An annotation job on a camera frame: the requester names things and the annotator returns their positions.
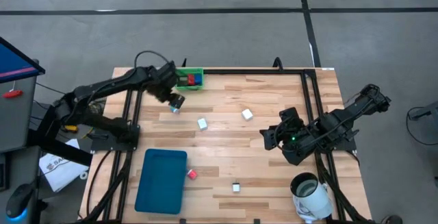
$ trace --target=black floor stripe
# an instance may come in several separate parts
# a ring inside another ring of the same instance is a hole
[[[302,12],[301,8],[194,8],[141,10],[35,10],[0,11],[0,15],[147,15],[147,14],[282,14]]]
[[[304,20],[306,22],[307,37],[311,45],[311,53],[313,57],[313,65],[315,67],[321,67],[320,54],[318,53],[318,46],[316,46],[315,32],[313,31],[312,19],[309,12],[309,4],[307,0],[301,0],[302,13],[304,14]]]
[[[310,13],[438,12],[438,8],[311,8]]]

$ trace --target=blue tray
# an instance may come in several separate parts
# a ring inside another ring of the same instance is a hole
[[[146,150],[135,210],[179,214],[186,171],[185,151]]]

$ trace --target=black metal frame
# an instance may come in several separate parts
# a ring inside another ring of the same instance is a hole
[[[221,74],[221,75],[226,75],[226,74],[260,74],[260,75],[286,74],[286,75],[289,75],[289,74],[293,74],[293,75],[300,75],[301,82],[302,82],[302,89],[303,89],[304,96],[305,96],[307,116],[309,118],[309,121],[311,121],[311,120],[313,120],[313,110],[311,107],[309,87],[307,85],[307,78],[309,77],[311,79],[313,91],[315,93],[315,100],[316,100],[316,106],[318,109],[318,114],[321,115],[323,113],[321,96],[319,93],[318,80],[316,78],[315,69],[284,69],[283,64],[279,58],[276,58],[274,60],[273,67],[278,67],[278,68],[277,69],[205,69],[204,74]],[[124,119],[127,119],[127,117],[128,117],[128,110],[129,110],[129,105],[131,103],[131,97],[132,97],[132,92],[128,92],[126,99],[125,99],[125,106],[123,109],[123,118]],[[133,119],[132,119],[133,125],[138,124],[141,101],[142,101],[142,92],[138,92],[137,99],[136,99],[136,105],[135,105],[134,113],[133,113]],[[110,185],[112,184],[112,182],[114,182],[114,179],[116,178],[116,175],[118,172],[118,166],[120,164],[120,155],[121,155],[121,152],[117,151],[116,156],[115,156],[114,161],[113,161],[113,165],[112,165],[112,172],[111,172],[111,178],[110,178],[110,183],[109,183]],[[128,161],[129,165],[131,164],[132,155],[133,155],[132,151],[128,151],[126,154],[126,161]],[[319,154],[319,153],[315,153],[315,157],[317,158],[317,160],[322,159],[321,154]],[[337,181],[337,177],[336,177],[336,169],[335,169],[333,156],[331,154],[329,154],[327,156],[327,160],[328,160],[328,167],[329,167],[328,169],[330,171],[330,174],[333,177],[333,181],[337,185],[339,185],[339,182]],[[321,180],[322,177],[320,175],[320,168],[317,167],[317,169],[318,169],[318,177]],[[120,196],[119,196],[119,202],[118,202],[117,214],[116,214],[117,221],[121,221],[123,219],[123,210],[124,210],[124,206],[125,206],[128,180],[129,180],[129,174],[126,174],[125,178],[122,182],[121,189],[120,189]],[[344,208],[342,207],[341,203],[338,201],[338,199],[336,197],[335,197],[335,201],[336,201],[336,205],[337,205],[339,219],[341,221],[345,221]],[[108,204],[106,205],[104,213],[103,213],[103,220],[112,221],[112,220],[109,220],[111,204],[112,204],[112,202],[109,201]]]

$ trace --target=red object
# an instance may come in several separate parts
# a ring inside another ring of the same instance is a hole
[[[194,85],[194,75],[193,74],[187,74],[187,83],[190,86]]]
[[[187,173],[187,176],[190,179],[194,179],[194,178],[196,178],[196,176],[198,176],[198,174],[193,169],[190,169],[189,172]]]
[[[6,92],[5,94],[3,94],[3,97],[5,98],[15,98],[15,97],[19,97],[23,94],[22,90],[13,90],[10,92]]]

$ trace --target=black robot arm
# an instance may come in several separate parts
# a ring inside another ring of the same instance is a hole
[[[123,76],[103,82],[79,86],[74,91],[65,94],[53,104],[57,119],[63,125],[90,125],[111,132],[120,138],[129,133],[130,126],[125,119],[109,119],[93,113],[88,108],[90,102],[122,92],[124,90],[147,91],[159,101],[168,101],[174,108],[180,108],[184,97],[172,93],[177,84],[178,76],[173,61],[166,63],[159,69],[154,66],[135,67]]]
[[[308,125],[304,125],[295,108],[284,110],[280,112],[280,124],[260,130],[265,149],[278,147],[290,164],[299,165],[316,149],[328,153],[340,142],[350,142],[358,132],[352,131],[354,121],[362,115],[387,111],[390,101],[378,86],[368,84],[347,108],[326,112]]]

